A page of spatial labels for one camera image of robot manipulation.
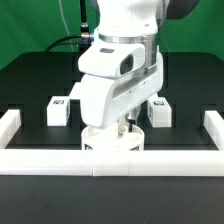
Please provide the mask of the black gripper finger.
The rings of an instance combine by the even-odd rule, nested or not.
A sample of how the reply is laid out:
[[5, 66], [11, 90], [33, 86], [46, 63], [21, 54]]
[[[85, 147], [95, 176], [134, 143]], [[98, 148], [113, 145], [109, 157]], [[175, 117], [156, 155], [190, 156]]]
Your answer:
[[120, 136], [124, 135], [127, 131], [127, 122], [125, 118], [121, 118], [118, 120], [118, 134]]
[[133, 126], [137, 124], [140, 111], [135, 109], [128, 114], [129, 131], [133, 130]]

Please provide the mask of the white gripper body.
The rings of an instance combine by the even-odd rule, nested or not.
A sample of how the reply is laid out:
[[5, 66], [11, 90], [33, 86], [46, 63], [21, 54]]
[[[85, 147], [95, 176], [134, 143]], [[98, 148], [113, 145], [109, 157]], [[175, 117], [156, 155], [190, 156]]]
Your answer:
[[81, 80], [80, 108], [87, 126], [105, 129], [156, 94], [163, 84], [162, 54], [140, 79], [131, 74], [120, 79], [84, 75]]

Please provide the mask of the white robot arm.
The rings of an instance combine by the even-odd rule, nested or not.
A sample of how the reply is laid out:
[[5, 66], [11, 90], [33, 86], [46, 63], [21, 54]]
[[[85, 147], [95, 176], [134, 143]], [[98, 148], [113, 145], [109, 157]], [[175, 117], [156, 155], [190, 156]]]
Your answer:
[[94, 42], [78, 60], [83, 122], [105, 129], [156, 94], [163, 85], [157, 34], [200, 0], [96, 0], [100, 21]]

